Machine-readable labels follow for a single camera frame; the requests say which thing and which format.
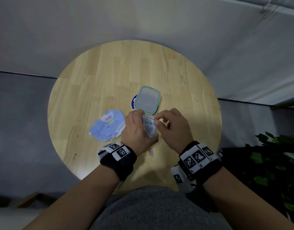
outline wristband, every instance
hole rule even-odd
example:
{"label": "wristband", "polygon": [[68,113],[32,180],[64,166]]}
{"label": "wristband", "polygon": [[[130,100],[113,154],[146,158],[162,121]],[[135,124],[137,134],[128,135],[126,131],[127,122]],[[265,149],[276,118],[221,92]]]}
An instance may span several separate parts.
{"label": "wristband", "polygon": [[203,184],[222,167],[218,157],[204,144],[197,141],[189,145],[180,154],[179,166],[190,181]]}
{"label": "wristband", "polygon": [[130,147],[118,142],[102,147],[98,156],[100,164],[114,170],[121,181],[125,181],[132,173],[137,158]]}

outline right hand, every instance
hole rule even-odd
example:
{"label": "right hand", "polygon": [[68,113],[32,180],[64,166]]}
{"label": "right hand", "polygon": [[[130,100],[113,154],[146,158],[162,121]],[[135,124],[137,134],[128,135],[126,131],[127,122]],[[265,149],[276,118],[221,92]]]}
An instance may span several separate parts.
{"label": "right hand", "polygon": [[154,125],[160,131],[162,138],[176,153],[180,154],[194,140],[188,121],[176,108],[158,113],[154,116],[154,120]]}

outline hand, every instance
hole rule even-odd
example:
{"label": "hand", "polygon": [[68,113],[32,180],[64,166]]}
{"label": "hand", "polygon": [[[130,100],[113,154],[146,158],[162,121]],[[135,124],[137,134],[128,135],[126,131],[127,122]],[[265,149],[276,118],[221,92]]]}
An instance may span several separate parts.
{"label": "hand", "polygon": [[[167,126],[159,121],[159,119],[163,119],[164,123],[169,121]],[[154,125],[160,131],[162,138],[167,145],[178,154],[180,154],[185,147],[194,140],[190,125],[186,118],[184,118],[176,108],[158,113],[154,117],[154,120]]]}
{"label": "hand", "polygon": [[126,127],[122,131],[122,140],[120,141],[122,144],[129,146],[137,156],[159,141],[158,134],[152,138],[146,136],[142,120],[144,114],[143,110],[129,112],[129,115],[125,118]]}

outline left hand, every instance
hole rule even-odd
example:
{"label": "left hand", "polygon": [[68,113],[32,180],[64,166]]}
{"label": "left hand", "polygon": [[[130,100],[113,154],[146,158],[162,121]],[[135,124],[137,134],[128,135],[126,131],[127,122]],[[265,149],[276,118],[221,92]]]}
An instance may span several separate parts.
{"label": "left hand", "polygon": [[144,114],[143,110],[129,112],[129,115],[125,118],[126,127],[122,131],[122,140],[120,141],[130,147],[137,156],[159,141],[158,134],[151,138],[146,136],[142,120]]}

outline forearm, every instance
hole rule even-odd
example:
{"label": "forearm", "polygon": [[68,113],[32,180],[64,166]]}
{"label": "forearm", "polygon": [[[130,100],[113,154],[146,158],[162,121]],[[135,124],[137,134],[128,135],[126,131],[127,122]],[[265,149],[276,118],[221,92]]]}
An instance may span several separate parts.
{"label": "forearm", "polygon": [[119,178],[112,169],[99,165],[24,230],[88,229],[118,183]]}
{"label": "forearm", "polygon": [[294,229],[294,224],[222,167],[204,188],[233,229]]}

